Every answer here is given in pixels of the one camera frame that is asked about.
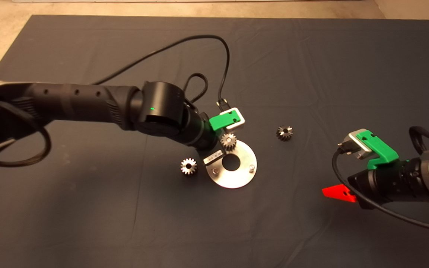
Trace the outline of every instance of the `black cylindrical housing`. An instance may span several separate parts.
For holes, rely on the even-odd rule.
[[[393,201],[429,202],[429,190],[424,185],[421,160],[395,161],[364,170],[349,177],[349,183],[371,200],[384,204]],[[370,208],[359,200],[362,208]]]
[[[134,86],[34,83],[12,104],[36,118],[114,122],[132,130],[129,113]]]
[[[205,114],[198,114],[186,106],[183,118],[182,131],[178,135],[169,137],[170,139],[193,146],[197,150],[210,150],[216,145],[218,137]]]
[[[184,92],[165,82],[145,83],[136,128],[145,134],[171,137],[182,128]]]
[[[374,177],[380,194],[390,201],[429,201],[420,164],[419,158],[413,158],[379,166]]]

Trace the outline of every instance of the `metal gear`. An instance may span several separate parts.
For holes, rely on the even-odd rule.
[[[191,158],[186,158],[182,161],[182,164],[180,165],[180,170],[185,173],[186,175],[192,175],[196,172],[196,161]]]
[[[292,134],[293,134],[292,127],[288,125],[281,125],[276,130],[276,136],[278,137],[278,139],[280,139],[283,142],[291,139]]]
[[[232,151],[236,146],[236,136],[232,133],[224,134],[221,137],[221,144],[225,148],[226,151]]]

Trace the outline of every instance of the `gear hole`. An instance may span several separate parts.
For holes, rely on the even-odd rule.
[[[235,171],[241,165],[241,161],[236,154],[227,154],[223,157],[223,167],[229,171]]]

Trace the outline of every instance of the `circular metal plate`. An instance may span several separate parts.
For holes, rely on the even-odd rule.
[[[228,154],[235,154],[240,161],[239,168],[229,171],[223,167],[223,158],[206,167],[210,178],[218,185],[235,189],[248,184],[257,171],[256,155],[252,149],[244,142],[238,140],[236,147]]]

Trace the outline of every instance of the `table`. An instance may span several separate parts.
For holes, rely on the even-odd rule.
[[[90,83],[172,41],[217,34],[232,63],[224,97],[257,155],[247,186],[219,187],[180,161],[169,139],[114,124],[52,122],[49,156],[0,168],[0,267],[429,267],[429,230],[323,197],[337,184],[336,144],[367,128],[402,159],[407,130],[429,130],[429,21],[33,16],[0,63],[0,80]],[[217,41],[192,41],[110,81],[182,86],[208,77],[210,116],[224,65]],[[189,97],[201,90],[193,83]],[[289,142],[276,139],[293,126]],[[39,151],[37,134],[0,159]],[[366,161],[342,157],[345,175]],[[429,222],[429,204],[388,204]]]

